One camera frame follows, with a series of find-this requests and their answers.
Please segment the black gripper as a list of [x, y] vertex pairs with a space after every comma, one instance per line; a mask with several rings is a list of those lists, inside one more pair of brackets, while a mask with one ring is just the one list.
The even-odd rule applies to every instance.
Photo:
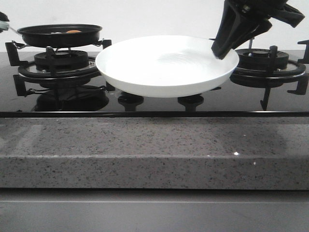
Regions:
[[[244, 21], [244, 17], [257, 22]], [[269, 31], [270, 18], [295, 28], [305, 16], [287, 0], [225, 0], [221, 24], [211, 47], [214, 55], [224, 58], [231, 49]]]

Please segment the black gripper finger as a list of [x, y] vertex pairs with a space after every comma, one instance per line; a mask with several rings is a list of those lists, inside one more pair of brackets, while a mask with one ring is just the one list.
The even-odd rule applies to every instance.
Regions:
[[0, 12], [0, 32], [7, 31], [9, 29], [9, 19], [6, 14]]

